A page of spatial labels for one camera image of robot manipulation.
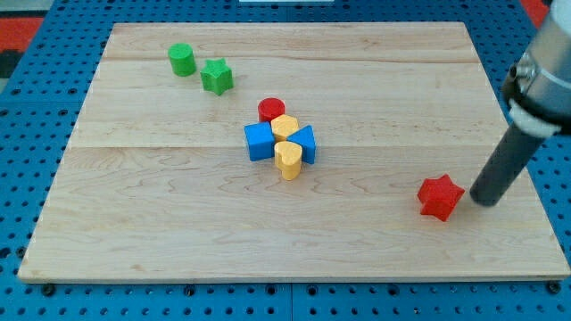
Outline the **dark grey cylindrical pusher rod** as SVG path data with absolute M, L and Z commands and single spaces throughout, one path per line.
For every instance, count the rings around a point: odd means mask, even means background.
M 470 187 L 472 200 L 481 206 L 495 206 L 544 141 L 511 124 Z

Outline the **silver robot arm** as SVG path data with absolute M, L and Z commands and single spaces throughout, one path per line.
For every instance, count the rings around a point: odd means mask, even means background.
M 570 2 L 554 0 L 521 58 L 501 87 L 511 124 L 469 194 L 492 207 L 543 142 L 570 134 Z

